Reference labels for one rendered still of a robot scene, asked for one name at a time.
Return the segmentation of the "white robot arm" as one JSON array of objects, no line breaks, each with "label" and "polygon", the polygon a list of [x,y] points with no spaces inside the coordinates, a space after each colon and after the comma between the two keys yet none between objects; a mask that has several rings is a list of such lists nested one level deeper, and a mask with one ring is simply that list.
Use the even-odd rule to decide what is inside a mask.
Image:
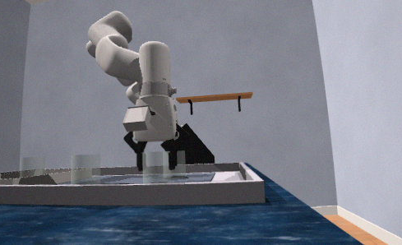
[{"label": "white robot arm", "polygon": [[[172,98],[177,94],[177,88],[171,87],[168,46],[152,41],[144,43],[139,53],[128,50],[132,25],[121,12],[111,12],[95,22],[89,28],[88,36],[90,42],[86,50],[96,58],[104,72],[116,77],[123,86],[130,86],[127,97],[134,105],[143,95],[159,94]],[[149,105],[130,107],[122,124],[127,132],[148,130],[151,115],[155,112],[150,111]]]}]

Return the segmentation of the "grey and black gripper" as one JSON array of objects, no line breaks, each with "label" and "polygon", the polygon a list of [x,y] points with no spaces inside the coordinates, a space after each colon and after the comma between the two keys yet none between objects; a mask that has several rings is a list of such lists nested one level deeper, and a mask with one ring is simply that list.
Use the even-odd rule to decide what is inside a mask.
[{"label": "grey and black gripper", "polygon": [[[183,128],[178,125],[178,114],[175,100],[168,95],[143,95],[136,101],[136,106],[149,105],[150,111],[155,112],[151,115],[148,130],[129,132],[123,140],[136,153],[136,166],[139,171],[142,169],[142,152],[146,147],[147,142],[152,141],[167,141],[169,152],[169,169],[174,170],[177,166],[177,151],[190,136]],[[171,126],[171,127],[170,127]],[[178,136],[175,136],[178,131]],[[175,143],[179,133],[182,137]],[[133,138],[138,141],[135,143]]]}]

